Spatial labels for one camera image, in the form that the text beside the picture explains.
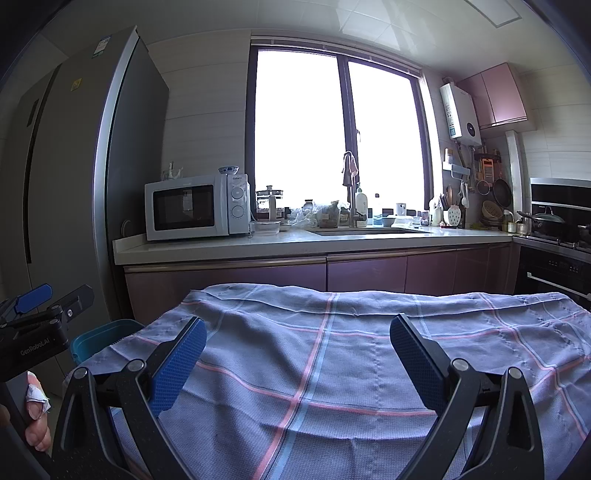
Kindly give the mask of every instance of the cabinet door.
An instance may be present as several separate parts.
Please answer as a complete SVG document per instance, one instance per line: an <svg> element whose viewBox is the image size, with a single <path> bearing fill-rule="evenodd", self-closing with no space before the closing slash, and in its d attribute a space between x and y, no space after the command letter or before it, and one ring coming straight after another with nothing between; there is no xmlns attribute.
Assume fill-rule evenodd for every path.
<svg viewBox="0 0 591 480"><path fill-rule="evenodd" d="M404 292L407 258L378 258L330 262L327 265L328 291L381 290Z"/></svg>
<svg viewBox="0 0 591 480"><path fill-rule="evenodd" d="M511 257L510 245L491 247L488 253L488 268L486 270L485 292L487 293L513 293L507 292L515 284L508 279L509 260Z"/></svg>
<svg viewBox="0 0 591 480"><path fill-rule="evenodd" d="M326 291L326 263L282 267L227 268L161 273L127 273L127 290L135 319L145 325L178 305L190 290L220 283L295 285Z"/></svg>
<svg viewBox="0 0 591 480"><path fill-rule="evenodd" d="M482 74L477 73L473 77L458 82L457 86L469 93L474 102L474 110L478 118L480 128L489 127L495 123L495 115L492 112L491 101L484 85Z"/></svg>
<svg viewBox="0 0 591 480"><path fill-rule="evenodd" d="M420 295L451 295L456 270L456 252L410 255L404 291Z"/></svg>
<svg viewBox="0 0 591 480"><path fill-rule="evenodd" d="M506 63L482 72L497 124L526 118L517 84Z"/></svg>
<svg viewBox="0 0 591 480"><path fill-rule="evenodd" d="M458 250L456 255L456 274L453 281L454 294L486 291L487 266L488 247Z"/></svg>

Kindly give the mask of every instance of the shelf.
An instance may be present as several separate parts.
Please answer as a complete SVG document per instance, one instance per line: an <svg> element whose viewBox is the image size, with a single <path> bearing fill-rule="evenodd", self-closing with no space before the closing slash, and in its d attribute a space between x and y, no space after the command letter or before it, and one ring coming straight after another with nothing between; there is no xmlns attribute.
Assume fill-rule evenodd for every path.
<svg viewBox="0 0 591 480"><path fill-rule="evenodd" d="M470 169L469 168L464 168L461 165L455 165L455 163L443 162L442 168L444 170L452 172L452 174L456 173L459 175L467 175L468 177L470 176Z"/></svg>

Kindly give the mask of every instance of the window frame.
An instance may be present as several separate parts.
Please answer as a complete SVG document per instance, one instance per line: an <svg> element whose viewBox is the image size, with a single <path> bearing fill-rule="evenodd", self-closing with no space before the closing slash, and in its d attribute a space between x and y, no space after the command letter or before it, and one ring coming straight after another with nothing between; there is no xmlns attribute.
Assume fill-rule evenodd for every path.
<svg viewBox="0 0 591 480"><path fill-rule="evenodd" d="M429 201L433 198L433 164L431 162L431 149L429 133L427 129L427 117L423 98L421 96L419 79L400 72L385 65L376 62L351 57L341 53L331 53L329 51L318 51L312 48L290 47L290 46L263 46L251 45L248 58L248 72L246 74L246 112L245 112L245 138L244 138L244 170L248 176L248 183L251 188L251 209L253 215L256 214L256 194L255 194L255 112L256 112L256 74L258 68L258 53L265 50L279 51L298 51L316 55L325 55L334 57L337 60L340 80L341 103L343 105L343 127L345 129L345 149L353 153L358 161L359 174L356 182L359 183L360 176L363 174L362 162L358 159L357 146L357 128L355 125L355 106L353 104L353 92L351 89L351 78L349 74L349 63L360 63L369 67L384 70L395 75L406 78L410 81L413 91L415 110L417 112L418 129L421 142L421 152L423 153L423 183L424 183L424 208L429 209Z"/></svg>

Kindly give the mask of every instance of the ceiling light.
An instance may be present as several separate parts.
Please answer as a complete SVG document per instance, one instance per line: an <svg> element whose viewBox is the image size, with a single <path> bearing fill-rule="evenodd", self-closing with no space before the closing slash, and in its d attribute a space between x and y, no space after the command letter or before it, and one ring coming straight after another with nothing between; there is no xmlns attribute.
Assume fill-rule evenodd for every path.
<svg viewBox="0 0 591 480"><path fill-rule="evenodd" d="M519 20L521 16L507 0L465 0L496 28Z"/></svg>

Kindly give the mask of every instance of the kitchen sink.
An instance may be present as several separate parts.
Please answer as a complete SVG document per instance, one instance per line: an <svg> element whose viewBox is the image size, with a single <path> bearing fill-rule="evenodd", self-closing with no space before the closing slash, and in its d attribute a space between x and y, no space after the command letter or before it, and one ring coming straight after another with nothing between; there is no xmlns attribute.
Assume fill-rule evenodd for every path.
<svg viewBox="0 0 591 480"><path fill-rule="evenodd" d="M326 229L323 231L312 232L322 236L344 236L344 235L391 235L393 233L425 233L418 229L390 228L390 227L371 227L371 228L339 228Z"/></svg>

